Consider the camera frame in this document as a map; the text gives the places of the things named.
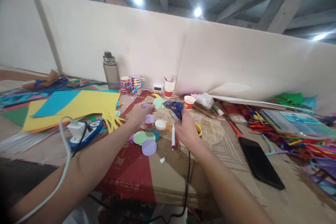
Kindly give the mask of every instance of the black phone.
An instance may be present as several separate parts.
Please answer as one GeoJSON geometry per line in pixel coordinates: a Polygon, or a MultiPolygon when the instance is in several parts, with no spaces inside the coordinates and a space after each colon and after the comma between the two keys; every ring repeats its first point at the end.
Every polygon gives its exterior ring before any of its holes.
{"type": "Polygon", "coordinates": [[[255,141],[243,137],[239,138],[239,142],[254,176],[266,184],[274,186],[280,190],[285,189],[285,185],[274,170],[260,145],[255,141]]]}

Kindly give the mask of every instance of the plastic bag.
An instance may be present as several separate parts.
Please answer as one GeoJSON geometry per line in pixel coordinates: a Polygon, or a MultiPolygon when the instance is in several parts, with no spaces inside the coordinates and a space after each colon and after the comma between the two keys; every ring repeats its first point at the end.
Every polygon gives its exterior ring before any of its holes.
{"type": "Polygon", "coordinates": [[[213,101],[213,98],[211,95],[208,95],[208,93],[203,93],[199,96],[196,97],[196,101],[199,103],[199,104],[202,104],[203,107],[206,109],[206,110],[209,110],[211,109],[212,105],[214,104],[214,101],[213,101]]]}

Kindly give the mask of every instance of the blue glue gun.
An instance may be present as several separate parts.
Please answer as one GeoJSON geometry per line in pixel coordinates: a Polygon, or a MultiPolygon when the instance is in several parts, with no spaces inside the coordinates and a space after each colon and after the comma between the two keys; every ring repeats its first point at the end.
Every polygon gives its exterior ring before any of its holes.
{"type": "Polygon", "coordinates": [[[182,113],[181,113],[181,111],[183,110],[183,103],[182,102],[167,100],[163,103],[163,105],[167,109],[172,110],[174,112],[174,114],[177,116],[177,118],[182,121],[182,113]]]}

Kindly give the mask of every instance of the white wall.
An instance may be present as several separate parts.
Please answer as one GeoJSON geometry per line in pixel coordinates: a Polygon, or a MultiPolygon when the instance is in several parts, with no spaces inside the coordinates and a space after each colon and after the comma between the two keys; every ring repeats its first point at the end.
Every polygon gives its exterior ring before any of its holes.
{"type": "Polygon", "coordinates": [[[251,89],[238,98],[265,100],[282,92],[319,95],[319,112],[336,112],[336,46],[257,30],[192,20],[177,93],[203,93],[233,82],[251,89]]]}
{"type": "Polygon", "coordinates": [[[56,63],[34,0],[0,0],[0,64],[49,73],[56,63]]]}
{"type": "Polygon", "coordinates": [[[105,81],[104,51],[120,76],[140,74],[145,86],[177,75],[190,19],[88,0],[35,0],[65,75],[105,81]]]}

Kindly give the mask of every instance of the charger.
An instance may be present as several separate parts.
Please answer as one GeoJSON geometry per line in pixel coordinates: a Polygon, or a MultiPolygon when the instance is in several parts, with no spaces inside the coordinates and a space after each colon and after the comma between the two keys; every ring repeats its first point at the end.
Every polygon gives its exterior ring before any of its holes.
{"type": "Polygon", "coordinates": [[[84,134],[84,130],[86,130],[85,123],[75,120],[71,120],[67,127],[70,130],[70,133],[74,136],[75,140],[81,139],[84,134]]]}

